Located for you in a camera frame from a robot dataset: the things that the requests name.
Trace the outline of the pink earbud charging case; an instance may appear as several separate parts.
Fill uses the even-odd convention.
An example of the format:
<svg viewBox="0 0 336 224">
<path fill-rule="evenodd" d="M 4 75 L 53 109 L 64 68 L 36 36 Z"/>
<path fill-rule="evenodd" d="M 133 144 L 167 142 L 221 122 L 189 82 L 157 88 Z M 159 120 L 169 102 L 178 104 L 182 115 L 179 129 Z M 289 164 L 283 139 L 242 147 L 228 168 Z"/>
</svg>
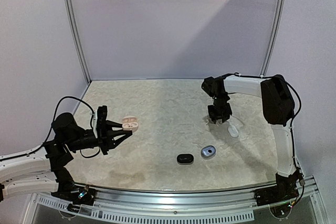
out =
<svg viewBox="0 0 336 224">
<path fill-rule="evenodd" d="M 122 128 L 125 131 L 136 132 L 139 128 L 138 119 L 135 116 L 125 116 L 122 119 Z"/>
</svg>

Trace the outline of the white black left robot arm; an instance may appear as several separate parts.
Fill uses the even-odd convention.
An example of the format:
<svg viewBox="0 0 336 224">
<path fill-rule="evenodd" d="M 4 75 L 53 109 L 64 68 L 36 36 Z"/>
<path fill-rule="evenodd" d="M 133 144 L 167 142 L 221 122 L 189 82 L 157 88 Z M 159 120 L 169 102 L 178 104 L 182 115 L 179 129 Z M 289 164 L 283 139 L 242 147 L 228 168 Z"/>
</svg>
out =
<svg viewBox="0 0 336 224">
<path fill-rule="evenodd" d="M 98 148 L 107 155 L 139 128 L 138 119 L 126 116 L 121 123 L 107 120 L 103 107 L 93 115 L 91 129 L 81 128 L 74 116 L 62 113 L 52 122 L 55 138 L 35 150 L 1 157 L 1 200 L 14 196 L 49 192 L 74 205 L 92 206 L 97 191 L 78 186 L 66 165 L 77 151 Z"/>
</svg>

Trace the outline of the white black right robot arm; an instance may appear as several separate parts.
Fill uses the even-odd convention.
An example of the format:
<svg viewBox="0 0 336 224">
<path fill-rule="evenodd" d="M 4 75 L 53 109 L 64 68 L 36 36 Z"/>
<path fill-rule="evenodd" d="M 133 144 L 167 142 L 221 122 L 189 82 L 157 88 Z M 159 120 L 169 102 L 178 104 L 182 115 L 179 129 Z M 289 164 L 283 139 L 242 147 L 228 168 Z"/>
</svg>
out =
<svg viewBox="0 0 336 224">
<path fill-rule="evenodd" d="M 295 155 L 293 121 L 300 112 L 295 108 L 292 97 L 297 91 L 280 74 L 270 77 L 246 76 L 240 73 L 227 73 L 219 77 L 205 78 L 202 90 L 213 99 L 208 105 L 208 116 L 212 123 L 226 122 L 233 112 L 229 104 L 233 93 L 252 95 L 261 98 L 263 116 L 271 126 L 278 158 L 276 184 L 254 192 L 258 206 L 284 202 L 286 209 L 292 209 L 303 197 L 297 183 L 304 186 L 304 175 Z"/>
</svg>

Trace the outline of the black earbud charging case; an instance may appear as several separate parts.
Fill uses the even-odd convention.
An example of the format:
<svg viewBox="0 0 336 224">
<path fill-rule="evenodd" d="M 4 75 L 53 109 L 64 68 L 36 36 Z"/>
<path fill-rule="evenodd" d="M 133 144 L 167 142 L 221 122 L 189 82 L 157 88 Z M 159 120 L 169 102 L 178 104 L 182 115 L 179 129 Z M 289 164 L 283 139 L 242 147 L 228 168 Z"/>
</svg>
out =
<svg viewBox="0 0 336 224">
<path fill-rule="evenodd" d="M 194 156 L 192 154 L 178 154 L 176 161 L 180 165 L 190 165 L 194 162 Z"/>
</svg>

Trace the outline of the purple earbud charging case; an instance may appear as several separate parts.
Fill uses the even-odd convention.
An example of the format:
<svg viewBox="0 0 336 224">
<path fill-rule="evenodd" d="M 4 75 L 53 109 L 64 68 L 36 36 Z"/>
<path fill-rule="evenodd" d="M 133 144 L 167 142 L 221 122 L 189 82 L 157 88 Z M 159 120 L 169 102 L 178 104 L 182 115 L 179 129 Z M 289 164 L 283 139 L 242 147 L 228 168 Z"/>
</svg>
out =
<svg viewBox="0 0 336 224">
<path fill-rule="evenodd" d="M 203 159 L 210 159 L 216 155 L 216 148 L 212 145 L 206 146 L 201 149 L 201 157 Z"/>
</svg>

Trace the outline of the white earbud charging case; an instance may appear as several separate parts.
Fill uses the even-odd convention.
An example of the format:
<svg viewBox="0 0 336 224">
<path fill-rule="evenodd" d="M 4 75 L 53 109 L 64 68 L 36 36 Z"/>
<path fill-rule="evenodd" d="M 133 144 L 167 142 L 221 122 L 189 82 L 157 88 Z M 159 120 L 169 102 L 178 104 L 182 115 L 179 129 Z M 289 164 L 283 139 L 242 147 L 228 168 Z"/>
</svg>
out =
<svg viewBox="0 0 336 224">
<path fill-rule="evenodd" d="M 234 125 L 229 125 L 227 130 L 231 137 L 237 138 L 239 136 L 239 132 Z"/>
</svg>

